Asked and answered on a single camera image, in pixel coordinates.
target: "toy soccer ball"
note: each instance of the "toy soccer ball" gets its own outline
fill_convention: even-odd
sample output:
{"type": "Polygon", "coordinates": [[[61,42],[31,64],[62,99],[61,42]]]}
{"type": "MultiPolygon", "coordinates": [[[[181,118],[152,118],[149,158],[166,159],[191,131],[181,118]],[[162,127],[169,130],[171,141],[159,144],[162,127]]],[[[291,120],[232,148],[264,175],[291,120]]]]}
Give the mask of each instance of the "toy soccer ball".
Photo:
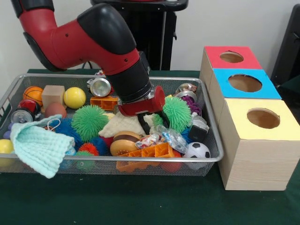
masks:
{"type": "MultiPolygon", "coordinates": [[[[210,158],[210,150],[206,145],[193,142],[188,145],[187,153],[183,156],[184,158],[210,158]]],[[[207,165],[207,163],[186,163],[186,165],[192,170],[199,170],[207,165]]]]}

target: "stacked wooden boxes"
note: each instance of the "stacked wooden boxes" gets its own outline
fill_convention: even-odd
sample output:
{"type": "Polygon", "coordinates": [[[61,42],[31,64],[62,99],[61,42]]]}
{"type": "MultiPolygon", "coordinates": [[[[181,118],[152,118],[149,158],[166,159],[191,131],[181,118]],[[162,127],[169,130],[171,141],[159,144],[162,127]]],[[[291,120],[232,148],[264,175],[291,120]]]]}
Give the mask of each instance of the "stacked wooden boxes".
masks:
{"type": "Polygon", "coordinates": [[[285,190],[300,159],[300,126],[248,47],[204,48],[206,84],[225,150],[226,190],[285,190]]]}

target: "white wall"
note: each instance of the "white wall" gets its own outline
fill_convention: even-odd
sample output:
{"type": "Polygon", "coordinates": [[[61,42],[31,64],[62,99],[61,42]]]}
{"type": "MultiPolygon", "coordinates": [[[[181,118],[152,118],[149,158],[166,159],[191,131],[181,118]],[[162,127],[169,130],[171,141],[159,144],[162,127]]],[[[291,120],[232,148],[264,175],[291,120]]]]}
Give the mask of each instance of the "white wall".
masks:
{"type": "Polygon", "coordinates": [[[199,70],[205,45],[250,46],[271,75],[291,15],[300,0],[190,0],[177,13],[174,70],[199,70]]]}
{"type": "MultiPolygon", "coordinates": [[[[75,19],[89,0],[53,0],[58,25],[75,19]]],[[[178,12],[172,69],[199,70],[205,45],[248,45],[271,73],[294,4],[299,0],[190,0],[178,12]]],[[[13,78],[43,68],[23,35],[11,2],[0,7],[0,96],[13,78]]]]}

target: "red box top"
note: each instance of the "red box top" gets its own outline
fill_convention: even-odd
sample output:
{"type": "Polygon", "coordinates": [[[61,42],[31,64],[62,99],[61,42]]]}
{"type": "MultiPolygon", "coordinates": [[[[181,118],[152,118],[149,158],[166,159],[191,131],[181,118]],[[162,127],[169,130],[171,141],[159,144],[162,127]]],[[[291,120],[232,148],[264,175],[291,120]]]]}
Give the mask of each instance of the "red box top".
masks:
{"type": "Polygon", "coordinates": [[[204,49],[213,69],[262,69],[249,47],[206,46],[204,49]]]}

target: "wire basket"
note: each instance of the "wire basket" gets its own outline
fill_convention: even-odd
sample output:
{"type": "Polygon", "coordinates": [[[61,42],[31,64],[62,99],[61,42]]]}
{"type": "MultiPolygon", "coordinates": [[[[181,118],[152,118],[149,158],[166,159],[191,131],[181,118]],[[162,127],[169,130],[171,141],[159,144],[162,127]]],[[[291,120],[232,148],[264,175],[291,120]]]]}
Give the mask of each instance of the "wire basket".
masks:
{"type": "MultiPolygon", "coordinates": [[[[24,74],[16,78],[0,100],[0,137],[8,130],[10,115],[17,109],[22,100],[23,92],[30,86],[44,88],[46,85],[63,85],[66,89],[79,87],[85,91],[86,104],[92,94],[89,93],[87,81],[93,75],[43,75],[24,74]]],[[[195,78],[151,77],[155,86],[162,86],[165,94],[174,94],[183,83],[197,86],[197,104],[203,108],[202,116],[207,120],[210,130],[203,144],[211,153],[211,158],[155,158],[155,157],[127,157],[112,156],[65,156],[60,164],[58,173],[68,174],[133,174],[133,175],[177,175],[177,176],[205,176],[213,164],[223,157],[223,147],[218,128],[205,85],[195,78]],[[137,165],[133,171],[122,172],[117,165],[137,165]]],[[[75,110],[67,109],[68,117],[72,117],[75,110]]],[[[0,154],[0,173],[35,173],[24,164],[16,154],[0,154]]]]}

